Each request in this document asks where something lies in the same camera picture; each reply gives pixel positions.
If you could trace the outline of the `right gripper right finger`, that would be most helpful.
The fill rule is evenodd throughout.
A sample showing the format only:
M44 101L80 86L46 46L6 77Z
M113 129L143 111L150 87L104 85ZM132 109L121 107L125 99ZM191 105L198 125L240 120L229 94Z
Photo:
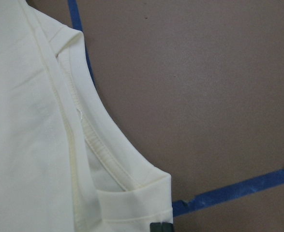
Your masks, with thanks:
M174 226L172 223L163 223L163 232L174 232Z

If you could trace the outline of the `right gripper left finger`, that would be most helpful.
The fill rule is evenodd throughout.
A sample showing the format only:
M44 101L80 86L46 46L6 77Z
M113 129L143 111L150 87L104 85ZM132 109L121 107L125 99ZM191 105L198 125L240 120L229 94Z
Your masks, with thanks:
M162 223L153 222L150 224L150 232L162 232Z

